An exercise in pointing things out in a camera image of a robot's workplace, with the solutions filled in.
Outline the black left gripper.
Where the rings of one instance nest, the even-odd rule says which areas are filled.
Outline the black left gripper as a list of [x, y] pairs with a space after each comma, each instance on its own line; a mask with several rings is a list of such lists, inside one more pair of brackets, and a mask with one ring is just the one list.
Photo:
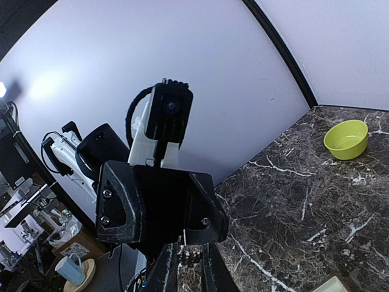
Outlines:
[[101, 242], [138, 243], [146, 258], [157, 258], [146, 292], [177, 291], [175, 242], [184, 224], [188, 244], [223, 242], [229, 228], [211, 175], [119, 161], [101, 167], [96, 212]]

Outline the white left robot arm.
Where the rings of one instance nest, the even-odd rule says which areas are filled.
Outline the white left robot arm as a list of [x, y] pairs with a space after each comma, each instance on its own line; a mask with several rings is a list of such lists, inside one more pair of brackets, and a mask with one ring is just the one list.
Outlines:
[[69, 122], [42, 147], [63, 176], [95, 201], [101, 242], [124, 243], [156, 258], [184, 236], [189, 245], [222, 242], [229, 220], [209, 174], [178, 168], [181, 142], [145, 136], [139, 128], [127, 147], [103, 124], [81, 137]]

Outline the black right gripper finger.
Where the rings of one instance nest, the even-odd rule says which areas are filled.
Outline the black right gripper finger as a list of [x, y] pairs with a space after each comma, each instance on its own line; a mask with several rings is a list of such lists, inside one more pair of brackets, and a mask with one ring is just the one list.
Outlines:
[[240, 292], [214, 243], [202, 246], [201, 288], [208, 292]]

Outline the beige jewelry tray insert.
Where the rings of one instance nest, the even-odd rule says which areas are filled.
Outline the beige jewelry tray insert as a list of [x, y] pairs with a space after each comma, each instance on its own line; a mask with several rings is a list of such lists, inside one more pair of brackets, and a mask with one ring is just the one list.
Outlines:
[[339, 276], [332, 276], [318, 287], [314, 288], [312, 292], [350, 292], [350, 288], [345, 281]]

